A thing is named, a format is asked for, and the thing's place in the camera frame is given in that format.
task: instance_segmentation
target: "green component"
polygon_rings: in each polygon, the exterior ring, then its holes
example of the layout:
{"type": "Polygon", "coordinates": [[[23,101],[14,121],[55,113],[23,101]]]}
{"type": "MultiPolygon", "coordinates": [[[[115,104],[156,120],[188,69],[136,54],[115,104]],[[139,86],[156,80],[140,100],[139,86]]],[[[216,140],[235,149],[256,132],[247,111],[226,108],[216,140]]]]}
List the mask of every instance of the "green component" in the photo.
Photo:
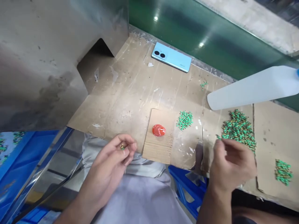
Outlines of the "green component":
{"type": "Polygon", "coordinates": [[[201,87],[203,88],[203,87],[205,87],[206,84],[208,84],[208,82],[204,82],[203,84],[200,84],[200,85],[201,85],[201,87]]]}
{"type": "Polygon", "coordinates": [[[193,123],[193,115],[192,113],[184,111],[180,111],[180,117],[178,118],[177,127],[182,131],[191,126],[193,123]]]}
{"type": "Polygon", "coordinates": [[[255,153],[256,141],[253,130],[251,129],[251,123],[247,121],[248,117],[238,109],[229,111],[229,113],[230,120],[223,122],[222,138],[241,142],[255,153]]]}
{"type": "Polygon", "coordinates": [[[13,132],[13,143],[17,145],[25,135],[25,132],[13,132]]]}
{"type": "Polygon", "coordinates": [[[291,165],[278,159],[275,160],[275,163],[276,163],[276,170],[275,170],[276,180],[288,186],[289,182],[293,178],[293,173],[290,170],[291,165]]]}

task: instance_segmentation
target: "wrist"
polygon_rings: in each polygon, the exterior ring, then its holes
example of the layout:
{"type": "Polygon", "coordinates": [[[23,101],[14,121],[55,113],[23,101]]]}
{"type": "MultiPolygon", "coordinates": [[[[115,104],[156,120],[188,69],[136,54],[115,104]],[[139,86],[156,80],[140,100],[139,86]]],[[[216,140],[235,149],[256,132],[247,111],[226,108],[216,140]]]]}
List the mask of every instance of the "wrist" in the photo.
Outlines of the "wrist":
{"type": "Polygon", "coordinates": [[[223,188],[221,186],[217,186],[213,183],[210,183],[208,188],[207,188],[207,191],[209,191],[210,193],[212,193],[213,195],[215,196],[226,196],[226,195],[230,195],[231,196],[231,193],[232,191],[227,189],[227,188],[223,188]]]}

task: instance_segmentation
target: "pile of green components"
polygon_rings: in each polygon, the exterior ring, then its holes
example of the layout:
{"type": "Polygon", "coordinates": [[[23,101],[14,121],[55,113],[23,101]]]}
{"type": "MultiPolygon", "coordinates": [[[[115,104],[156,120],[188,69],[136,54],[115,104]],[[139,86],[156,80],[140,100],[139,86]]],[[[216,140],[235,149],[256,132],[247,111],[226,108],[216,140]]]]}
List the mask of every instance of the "pile of green components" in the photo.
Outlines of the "pile of green components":
{"type": "Polygon", "coordinates": [[[248,117],[238,109],[229,111],[229,113],[230,120],[223,122],[222,138],[241,142],[247,145],[255,153],[256,141],[251,128],[251,123],[247,120],[248,117]]]}
{"type": "Polygon", "coordinates": [[[203,84],[200,84],[200,86],[202,87],[202,91],[206,84],[208,84],[208,82],[204,82],[203,84]]]}
{"type": "Polygon", "coordinates": [[[182,131],[191,126],[193,123],[193,114],[189,111],[180,111],[180,117],[178,118],[177,127],[182,131]]]}
{"type": "Polygon", "coordinates": [[[291,165],[276,159],[276,170],[275,176],[276,180],[281,181],[284,185],[288,186],[289,182],[293,178],[293,174],[290,171],[291,165]]]}

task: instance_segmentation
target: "plastic bottle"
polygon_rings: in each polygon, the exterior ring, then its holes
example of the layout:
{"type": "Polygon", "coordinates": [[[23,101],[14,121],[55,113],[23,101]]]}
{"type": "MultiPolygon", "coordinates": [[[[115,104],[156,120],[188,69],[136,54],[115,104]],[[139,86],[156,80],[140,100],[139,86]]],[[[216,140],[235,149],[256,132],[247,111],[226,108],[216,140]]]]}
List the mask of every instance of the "plastic bottle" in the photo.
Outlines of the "plastic bottle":
{"type": "Polygon", "coordinates": [[[274,100],[299,93],[299,70],[273,66],[208,94],[212,110],[274,100]]]}

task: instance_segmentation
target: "light blue smartphone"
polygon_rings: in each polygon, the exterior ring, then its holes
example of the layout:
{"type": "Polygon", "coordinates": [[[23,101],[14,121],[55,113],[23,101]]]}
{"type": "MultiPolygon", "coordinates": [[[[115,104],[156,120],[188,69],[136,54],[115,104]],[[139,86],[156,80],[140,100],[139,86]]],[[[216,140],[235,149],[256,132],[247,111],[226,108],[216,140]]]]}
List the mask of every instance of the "light blue smartphone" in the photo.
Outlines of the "light blue smartphone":
{"type": "Polygon", "coordinates": [[[188,57],[182,53],[177,52],[163,44],[156,43],[152,53],[152,57],[173,66],[183,72],[189,72],[191,65],[191,57],[188,57]]]}

